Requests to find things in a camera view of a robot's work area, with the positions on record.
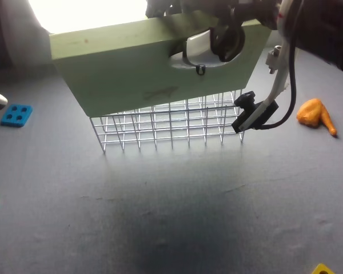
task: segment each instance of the orange rubber chicken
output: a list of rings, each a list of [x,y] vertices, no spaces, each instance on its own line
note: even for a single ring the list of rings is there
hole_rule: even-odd
[[[332,136],[337,136],[337,130],[330,119],[328,111],[317,98],[308,100],[304,103],[298,110],[296,118],[301,124],[310,127],[317,127],[319,122],[322,121],[328,128],[330,134]]]

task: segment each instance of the metal grid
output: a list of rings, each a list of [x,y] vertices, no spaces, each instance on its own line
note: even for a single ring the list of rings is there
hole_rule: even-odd
[[[198,97],[179,102],[139,108],[99,118],[90,118],[103,152],[108,144],[153,142],[155,148],[163,140],[169,140],[173,147],[178,139],[204,138],[205,144],[211,136],[220,137],[236,134],[231,123],[239,116],[240,108],[234,105],[236,96],[242,90]],[[244,132],[239,133],[240,141]]]

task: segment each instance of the blue block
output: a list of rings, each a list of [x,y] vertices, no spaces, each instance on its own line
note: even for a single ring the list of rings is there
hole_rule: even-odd
[[[7,108],[4,116],[1,119],[2,126],[22,127],[28,121],[33,108],[31,106],[23,106],[21,104],[12,104]]]

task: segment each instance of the black cable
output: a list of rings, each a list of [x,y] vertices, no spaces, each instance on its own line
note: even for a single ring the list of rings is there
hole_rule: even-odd
[[[300,19],[300,15],[302,13],[302,7],[304,6],[304,0],[301,0],[300,7],[298,8],[298,12],[294,21],[292,37],[290,41],[290,49],[289,49],[289,74],[290,74],[290,82],[291,82],[291,102],[290,106],[285,114],[285,116],[274,124],[263,124],[260,127],[257,127],[256,130],[269,130],[271,128],[276,128],[285,123],[288,118],[291,116],[293,109],[295,108],[296,104],[296,76],[295,76],[295,49],[296,49],[296,39],[297,39],[297,25]]]

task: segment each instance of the bright light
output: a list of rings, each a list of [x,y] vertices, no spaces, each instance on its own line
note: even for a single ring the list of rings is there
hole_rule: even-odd
[[[42,27],[66,33],[145,19],[146,0],[29,0]]]

